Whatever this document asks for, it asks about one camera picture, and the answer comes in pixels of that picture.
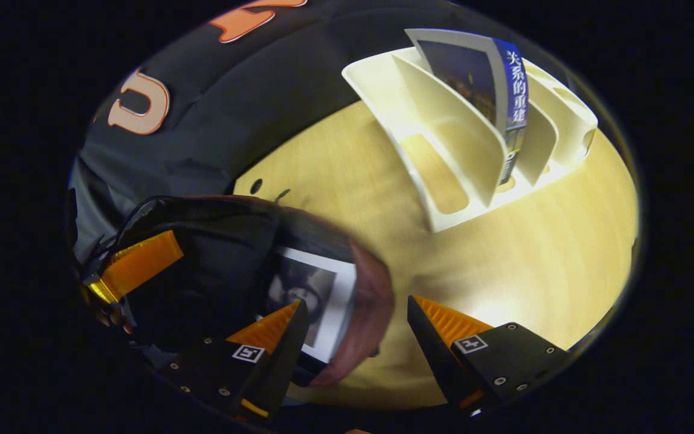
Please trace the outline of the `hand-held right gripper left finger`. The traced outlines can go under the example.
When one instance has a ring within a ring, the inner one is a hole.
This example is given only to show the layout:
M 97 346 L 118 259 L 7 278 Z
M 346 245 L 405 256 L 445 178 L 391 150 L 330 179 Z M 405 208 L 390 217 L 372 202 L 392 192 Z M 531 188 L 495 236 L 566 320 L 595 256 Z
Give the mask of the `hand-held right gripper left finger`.
M 210 411 L 237 420 L 269 420 L 287 388 L 308 332 L 297 300 L 218 339 L 204 338 L 160 368 L 159 378 Z

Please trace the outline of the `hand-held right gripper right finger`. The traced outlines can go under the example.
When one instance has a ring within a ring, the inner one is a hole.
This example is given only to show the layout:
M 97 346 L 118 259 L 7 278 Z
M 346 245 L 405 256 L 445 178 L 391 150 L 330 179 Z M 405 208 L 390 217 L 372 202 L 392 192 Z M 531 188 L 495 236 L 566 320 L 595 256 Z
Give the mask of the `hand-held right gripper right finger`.
M 419 295 L 407 299 L 407 321 L 447 403 L 465 415 L 518 401 L 571 361 L 523 325 L 493 327 Z

